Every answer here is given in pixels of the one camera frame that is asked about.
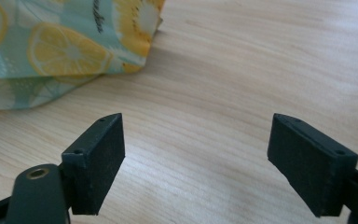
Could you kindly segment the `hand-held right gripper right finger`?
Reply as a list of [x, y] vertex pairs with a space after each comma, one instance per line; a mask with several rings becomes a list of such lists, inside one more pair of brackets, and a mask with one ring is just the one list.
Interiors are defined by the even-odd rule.
[[344, 204], [344, 183], [355, 172], [358, 154], [307, 122], [274, 114], [268, 160], [316, 217], [337, 217]]

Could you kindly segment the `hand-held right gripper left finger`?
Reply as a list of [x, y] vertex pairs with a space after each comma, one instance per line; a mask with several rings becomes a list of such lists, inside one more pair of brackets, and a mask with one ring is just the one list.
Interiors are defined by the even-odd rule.
[[96, 216], [125, 158], [122, 114], [97, 119], [62, 153], [74, 215]]

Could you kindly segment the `lemon print fabric bag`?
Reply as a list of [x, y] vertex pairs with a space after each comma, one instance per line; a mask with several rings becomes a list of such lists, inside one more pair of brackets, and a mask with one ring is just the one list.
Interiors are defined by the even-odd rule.
[[0, 0], [0, 110], [145, 66], [165, 0]]

